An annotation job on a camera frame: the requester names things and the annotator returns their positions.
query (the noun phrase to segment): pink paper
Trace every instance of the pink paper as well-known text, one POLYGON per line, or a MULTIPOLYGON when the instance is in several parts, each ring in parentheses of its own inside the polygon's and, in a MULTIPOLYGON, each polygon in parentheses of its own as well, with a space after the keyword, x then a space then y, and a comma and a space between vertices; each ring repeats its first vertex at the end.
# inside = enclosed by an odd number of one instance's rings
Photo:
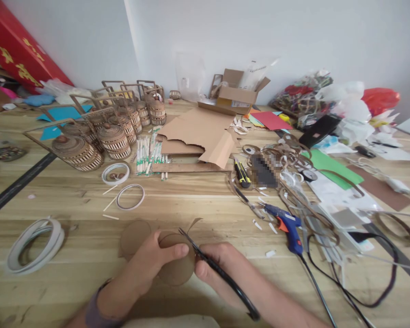
POLYGON ((293 126, 284 122, 280 117, 272 112, 260 112, 253 113, 251 115, 265 125, 269 130, 293 129, 293 126))

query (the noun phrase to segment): blue paper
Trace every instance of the blue paper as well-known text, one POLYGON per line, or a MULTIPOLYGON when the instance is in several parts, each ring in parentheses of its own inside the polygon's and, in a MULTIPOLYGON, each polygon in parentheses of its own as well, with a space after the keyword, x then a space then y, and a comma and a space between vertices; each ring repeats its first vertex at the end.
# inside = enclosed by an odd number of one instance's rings
POLYGON ((61 135, 61 130, 56 126, 52 126, 52 127, 48 127, 44 129, 40 140, 42 141, 42 140, 54 139, 56 137, 59 137, 60 135, 61 135))
MULTIPOLYGON (((87 113, 92 108, 92 105, 83 105, 82 108, 87 113)), ((78 119, 81 117, 79 112, 73 106, 50 108, 49 113, 57 121, 61 121, 66 118, 78 119)), ((51 122, 51 120, 45 114, 38 116, 36 119, 51 122)))

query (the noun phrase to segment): cardboard circle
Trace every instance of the cardboard circle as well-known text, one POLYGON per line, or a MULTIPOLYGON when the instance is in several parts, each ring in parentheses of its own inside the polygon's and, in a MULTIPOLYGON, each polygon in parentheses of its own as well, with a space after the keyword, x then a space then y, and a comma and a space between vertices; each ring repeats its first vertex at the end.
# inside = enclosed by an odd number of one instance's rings
POLYGON ((185 284, 195 270, 195 251, 187 238, 183 235, 167 235, 159 242, 159 247, 168 248, 176 244, 187 244, 189 252, 186 257, 164 264, 159 271, 159 278, 170 286, 180 286, 185 284))
POLYGON ((150 233, 150 225, 146 221, 136 220, 128 225, 120 237, 120 249, 123 255, 135 254, 150 233))

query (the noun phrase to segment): black wire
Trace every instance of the black wire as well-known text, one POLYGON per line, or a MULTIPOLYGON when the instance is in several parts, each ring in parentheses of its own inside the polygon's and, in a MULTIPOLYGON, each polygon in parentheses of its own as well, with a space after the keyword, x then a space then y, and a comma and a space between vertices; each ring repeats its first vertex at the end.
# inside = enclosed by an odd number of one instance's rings
MULTIPOLYGON (((396 272, 397 272, 398 266, 395 265, 395 264, 392 265, 392 273, 391 273, 391 276, 390 276, 389 284, 387 285, 387 287, 386 287, 386 289, 384 290, 384 292, 380 295, 380 297, 379 297, 374 303, 372 303, 372 304, 363 303, 362 301, 360 301, 359 299, 357 299, 351 292, 349 292, 346 288, 344 288, 343 285, 340 283, 340 281, 339 281, 339 279, 338 279, 338 276, 337 276, 337 272, 336 272, 334 263, 331 263, 331 265, 332 265, 332 267, 333 267, 333 272, 334 272, 334 275, 335 275, 336 279, 334 279, 333 277, 331 277, 330 275, 328 275, 327 273, 325 273, 322 269, 320 269, 320 268, 314 263, 314 261, 313 261, 313 259, 312 259, 312 257, 311 257, 311 254, 310 254, 310 240, 311 240, 311 238, 312 238, 313 236, 314 236, 314 235, 310 235, 310 236, 308 237, 308 240, 307 240, 307 248, 308 248, 308 249, 307 249, 307 255, 308 255, 308 258, 309 258, 311 264, 313 264, 313 266, 314 266, 317 270, 319 270, 319 271, 320 271, 321 273, 323 273, 326 277, 328 277, 329 279, 331 279, 332 281, 334 281, 334 282, 340 287, 340 289, 341 289, 341 290, 345 293, 345 295, 349 298, 350 302, 352 303, 353 308, 354 308, 355 311, 359 314, 359 316, 362 318, 362 320, 364 321, 364 323, 366 324, 366 326, 367 326, 367 327, 371 327, 370 324, 369 324, 369 322, 366 320, 366 318, 365 318, 364 315, 361 313, 360 309, 357 307, 357 305, 353 302, 352 299, 354 299, 356 302, 358 302, 359 304, 361 304, 361 305, 363 305, 363 306, 365 306, 365 307, 367 307, 367 308, 376 308, 377 306, 379 306, 379 305, 381 304, 381 302, 382 302, 383 300, 385 300, 385 298, 388 296, 388 294, 391 292, 391 290, 393 289, 393 287, 394 287, 394 285, 395 285, 396 272)), ((383 239, 383 240, 390 246, 390 248, 392 249, 392 252, 393 252, 393 261, 394 261, 394 263, 398 263, 398 261, 399 261, 398 252, 397 252, 397 250, 396 250, 396 247, 391 243, 391 241, 390 241, 389 239, 385 238, 384 236, 380 236, 380 235, 372 234, 372 233, 365 233, 364 236, 365 236, 365 237, 364 237, 365 240, 366 240, 366 239, 369 239, 369 238, 376 238, 376 237, 383 239)))
POLYGON ((298 256, 300 257, 302 263, 305 265, 305 268, 307 269, 308 273, 310 274, 311 280, 314 283, 314 286, 316 287, 316 291, 319 294, 319 297, 323 303, 323 307, 325 308, 325 310, 327 311, 327 314, 329 316, 329 320, 331 321, 331 323, 333 324, 334 328, 337 328, 337 325, 334 321, 333 315, 331 314, 331 311, 329 310, 329 307, 327 305, 327 302, 325 301, 325 299, 323 298, 322 292, 319 289, 318 283, 316 282, 316 279, 314 279, 313 273, 310 270, 310 267, 308 266, 307 261, 305 261, 304 257, 302 256, 302 254, 298 254, 298 256))

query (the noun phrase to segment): red plastic bag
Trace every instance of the red plastic bag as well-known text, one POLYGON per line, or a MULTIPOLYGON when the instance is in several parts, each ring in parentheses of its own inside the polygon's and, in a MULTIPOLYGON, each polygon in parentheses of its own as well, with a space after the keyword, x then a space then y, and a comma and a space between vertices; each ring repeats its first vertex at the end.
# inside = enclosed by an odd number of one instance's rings
POLYGON ((361 98, 369 107, 373 116, 384 113, 387 109, 395 107, 401 100, 400 94, 393 89, 373 88, 364 91, 361 98))

